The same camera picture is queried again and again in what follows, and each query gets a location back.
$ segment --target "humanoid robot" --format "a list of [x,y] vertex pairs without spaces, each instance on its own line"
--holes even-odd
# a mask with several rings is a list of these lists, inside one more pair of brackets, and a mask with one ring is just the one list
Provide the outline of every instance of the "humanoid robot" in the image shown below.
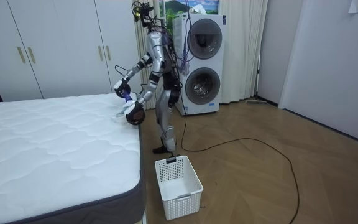
[[176,157],[175,132],[170,124],[170,118],[173,105],[180,97],[181,83],[178,77],[172,37],[159,19],[149,16],[149,12],[152,10],[153,7],[150,7],[148,3],[135,2],[132,5],[135,21],[140,20],[142,26],[148,29],[147,54],[114,85],[114,90],[118,96],[123,98],[125,92],[131,91],[128,85],[129,80],[143,68],[152,67],[145,91],[124,112],[128,123],[139,125],[145,119],[144,105],[153,97],[158,81],[161,77],[163,78],[163,91],[159,93],[155,107],[162,146],[153,149],[153,153],[169,152],[172,157]]

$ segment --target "wardrobe door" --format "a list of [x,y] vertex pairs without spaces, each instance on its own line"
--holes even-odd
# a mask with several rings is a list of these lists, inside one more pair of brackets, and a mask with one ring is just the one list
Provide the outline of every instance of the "wardrobe door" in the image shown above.
[[44,98],[80,95],[53,1],[8,2]]
[[81,95],[111,93],[95,3],[92,0],[54,0],[68,52],[67,63]]
[[[131,8],[132,1],[95,0],[95,3],[98,10],[111,85],[114,85],[122,78],[115,71],[115,65],[129,69],[139,61],[134,16]],[[140,73],[134,76],[129,84],[133,92],[139,93],[141,91]]]
[[42,98],[6,0],[0,0],[0,95],[4,101]]

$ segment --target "dryer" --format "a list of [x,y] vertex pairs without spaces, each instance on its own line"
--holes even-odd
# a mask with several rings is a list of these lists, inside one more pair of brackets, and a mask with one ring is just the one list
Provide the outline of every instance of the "dryer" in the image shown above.
[[182,115],[210,113],[219,110],[226,16],[187,13],[173,20],[173,41],[178,57],[188,46],[188,72],[181,72],[182,100],[175,105]]

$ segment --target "gray mattress border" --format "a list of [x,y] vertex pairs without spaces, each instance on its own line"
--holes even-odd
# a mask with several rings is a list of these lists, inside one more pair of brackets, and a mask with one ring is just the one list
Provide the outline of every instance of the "gray mattress border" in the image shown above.
[[140,180],[131,190],[119,195],[115,195],[93,202],[87,202],[80,205],[63,208],[53,212],[44,213],[34,217],[8,222],[6,224],[86,224],[94,223],[95,220],[100,223],[119,223],[134,224],[142,219],[146,207],[145,177],[143,166],[143,147],[142,147],[142,129],[139,126],[140,139]]

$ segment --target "basket handle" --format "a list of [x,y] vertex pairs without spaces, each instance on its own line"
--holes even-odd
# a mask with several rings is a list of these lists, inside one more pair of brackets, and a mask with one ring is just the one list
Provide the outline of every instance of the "basket handle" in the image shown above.
[[176,157],[172,157],[172,158],[169,158],[169,159],[166,159],[165,162],[167,164],[170,164],[170,163],[173,163],[173,162],[176,162],[177,161],[177,158]]
[[190,196],[191,196],[191,193],[187,193],[187,194],[184,194],[184,195],[179,195],[178,196],[178,201],[188,199],[188,198],[190,198]]

